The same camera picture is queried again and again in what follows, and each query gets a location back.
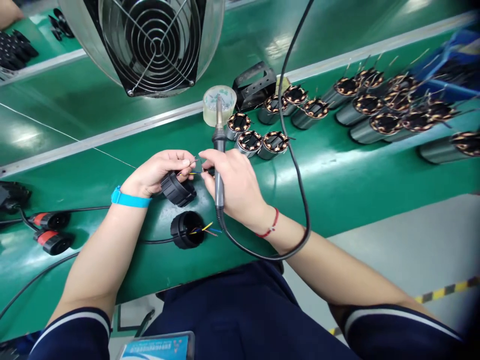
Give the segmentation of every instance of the fan grille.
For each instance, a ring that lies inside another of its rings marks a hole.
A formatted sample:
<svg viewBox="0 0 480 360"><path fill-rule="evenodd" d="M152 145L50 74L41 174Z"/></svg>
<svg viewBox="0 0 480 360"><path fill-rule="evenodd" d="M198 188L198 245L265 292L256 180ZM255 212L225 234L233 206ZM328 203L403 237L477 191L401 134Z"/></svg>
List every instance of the fan grille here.
<svg viewBox="0 0 480 360"><path fill-rule="evenodd" d="M195 0L100 0L99 24L129 96L195 84L203 11Z"/></svg>

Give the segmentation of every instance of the electric fan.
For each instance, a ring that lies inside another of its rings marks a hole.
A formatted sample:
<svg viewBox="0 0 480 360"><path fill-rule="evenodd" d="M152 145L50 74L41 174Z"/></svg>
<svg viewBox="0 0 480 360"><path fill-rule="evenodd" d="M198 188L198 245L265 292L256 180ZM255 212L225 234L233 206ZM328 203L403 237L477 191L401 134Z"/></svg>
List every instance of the electric fan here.
<svg viewBox="0 0 480 360"><path fill-rule="evenodd" d="M129 97L195 85L217 49L225 0L59 0L93 62Z"/></svg>

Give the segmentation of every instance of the black cable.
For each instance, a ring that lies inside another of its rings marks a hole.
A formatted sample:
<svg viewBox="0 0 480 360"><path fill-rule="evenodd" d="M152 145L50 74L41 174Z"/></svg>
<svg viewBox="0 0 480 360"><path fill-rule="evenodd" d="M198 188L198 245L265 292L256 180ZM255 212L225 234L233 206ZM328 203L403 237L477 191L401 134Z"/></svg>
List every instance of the black cable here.
<svg viewBox="0 0 480 360"><path fill-rule="evenodd" d="M108 206L95 206L95 207L82 207L78 209L70 209L70 210L55 210L55 211L45 211L45 213L78 213L82 211L90 211L90 210L103 210L103 209L109 209L110 205ZM20 219L12 219L12 220L3 220L0 221L0 226L2 225L13 225L13 224L18 224L21 223L23 220Z"/></svg>
<svg viewBox="0 0 480 360"><path fill-rule="evenodd" d="M152 241L148 241L148 240L140 240L140 242L142 244L166 244L166 243L171 243L174 239L173 238L169 238L169 239L163 239L163 240L152 240Z"/></svg>
<svg viewBox="0 0 480 360"><path fill-rule="evenodd" d="M78 213L82 211L90 211L90 210L103 210L109 209L110 205L108 206L95 206L95 207L82 207L78 209L70 209L70 210L59 210L59 211L51 211L52 213Z"/></svg>
<svg viewBox="0 0 480 360"><path fill-rule="evenodd" d="M283 67L281 69L281 74L280 74L280 82L278 84L278 99L282 98L282 84L284 81L284 76L285 76L285 71L287 69L287 63L290 58L290 54L292 53L292 49L294 47L295 41L297 40L297 37L299 36L300 30L302 29L302 26L305 22L305 18L307 17L310 8L312 7L314 0L309 0L305 11L303 12L303 16L301 17L300 22L298 23L298 27L296 28L295 34L293 35L293 38L290 43L290 47L288 48L288 51L285 56L285 61L283 62ZM284 121L284 114L282 111L282 101L278 102L278 111L280 114L280 122L281 122L281 128L283 131L283 134L288 138L287 134L287 129L285 128L285 121ZM216 217L218 219L218 223L220 224L221 228L223 229L223 232L225 235L240 249L242 249L244 252L258 258L261 260L268 260L268 261L282 261L286 260L296 253L300 251L301 248L304 247L304 245L307 243L307 240L310 237L310 233L312 232L312 226L310 224L310 212L309 212L309 206L307 204L307 197L305 195L305 189L304 189L304 183L302 181L302 176L300 174L300 168L297 163L297 159L295 158L294 151L292 149L292 145L290 141L288 142L288 149L290 150L290 155L291 155L291 160L293 161L293 165L295 166L296 170L296 175L298 177L298 187L300 188L300 194L301 194L301 199L303 201L303 207L305 208L305 222L306 222L306 229L305 233L303 234L303 237L301 241L298 243L297 246L295 246L291 251L287 252L286 254L283 255L277 255L277 256L263 256L260 254L257 254L256 252L253 252L252 250L246 248L242 244L240 244L235 238L229 233L227 226L225 224L225 219L224 219L224 209L223 207L216 208Z"/></svg>
<svg viewBox="0 0 480 360"><path fill-rule="evenodd" d="M34 232L37 232L39 229L34 226L30 221L28 221L27 216L25 215L25 211L21 207L19 207L18 210L20 211L20 216L23 223L27 225L30 229L32 229Z"/></svg>
<svg viewBox="0 0 480 360"><path fill-rule="evenodd" d="M64 257L63 259L57 261L57 262L54 262L52 265L46 267L44 270L42 270L40 273L38 273L37 276L35 276L32 280L30 280L28 282L28 284L26 284L11 300L10 302L3 308L3 310L0 312L0 320L2 319L2 317L5 315L5 313L8 311L8 309L10 309L10 307L13 305L13 303L20 297L20 295L22 295L25 290L27 290L29 288L30 285L32 285L36 280L38 280L42 275L44 275L45 273L49 272L50 270L52 270L53 268L56 268L58 265L60 264L63 264L64 262L70 260L70 259L73 259L74 257L76 257L79 253L76 252L72 255L69 255L67 257Z"/></svg>

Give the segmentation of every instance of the white sleeve stripe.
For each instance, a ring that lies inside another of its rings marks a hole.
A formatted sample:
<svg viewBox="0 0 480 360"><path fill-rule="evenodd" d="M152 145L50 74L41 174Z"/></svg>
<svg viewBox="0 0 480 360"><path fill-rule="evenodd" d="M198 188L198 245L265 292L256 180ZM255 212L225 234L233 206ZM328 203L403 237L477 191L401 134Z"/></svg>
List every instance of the white sleeve stripe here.
<svg viewBox="0 0 480 360"><path fill-rule="evenodd" d="M60 320L59 322L56 322L55 324L53 324L52 326L50 326L39 338L38 340L36 341L35 345L33 346L33 348L31 349L30 353L32 353L32 351L35 349L35 347L38 345L38 343L47 335L49 334L51 331L53 331L54 329L58 328L59 326L69 322L69 321L72 321L72 320L75 320L75 319L84 319L84 318L90 318L90 319L95 319L95 320L98 320L102 325L103 327L105 328L106 330L106 335L107 337L110 337L110 328L109 328L109 325L107 324L107 321L102 317L100 316L99 314L97 313L94 313L94 312L77 312L77 313L74 313L70 316L67 316L65 318L63 318L62 320Z"/></svg>
<svg viewBox="0 0 480 360"><path fill-rule="evenodd" d="M430 320L428 320L424 317L421 317L421 316L418 316L418 315L415 315L415 314L412 314L412 313L409 313L409 312L394 310L394 309L361 309L361 310L356 310L356 311L352 312L351 315L348 317L346 323L345 323L345 332L344 332L345 339L348 338L349 330L352 327L352 324L356 320L360 319L361 317L367 316L367 315L394 315L394 316L399 316L399 317L402 317L402 318L408 318L408 319L415 320L415 321L418 321L420 323L426 324L428 326L431 326L432 328L440 330L441 332L443 332L447 335L450 335L451 337L453 337L453 338L455 338L459 341L462 341L462 339L460 337L458 337L457 335L455 335L453 332L444 328L441 325L438 325L437 323L435 323L433 321L430 321Z"/></svg>

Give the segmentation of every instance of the wrist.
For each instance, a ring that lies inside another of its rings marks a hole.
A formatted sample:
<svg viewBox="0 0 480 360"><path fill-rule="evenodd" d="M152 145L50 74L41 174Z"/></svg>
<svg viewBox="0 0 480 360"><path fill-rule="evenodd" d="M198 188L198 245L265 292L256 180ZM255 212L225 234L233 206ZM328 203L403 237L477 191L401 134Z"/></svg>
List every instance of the wrist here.
<svg viewBox="0 0 480 360"><path fill-rule="evenodd" d="M149 199L152 196L146 186L135 181L129 181L128 179L120 187L120 192L122 194L144 199Z"/></svg>
<svg viewBox="0 0 480 360"><path fill-rule="evenodd" d="M245 226L255 234L264 235L273 226L276 216L277 210L273 206L265 204L265 207L257 213L253 222Z"/></svg>

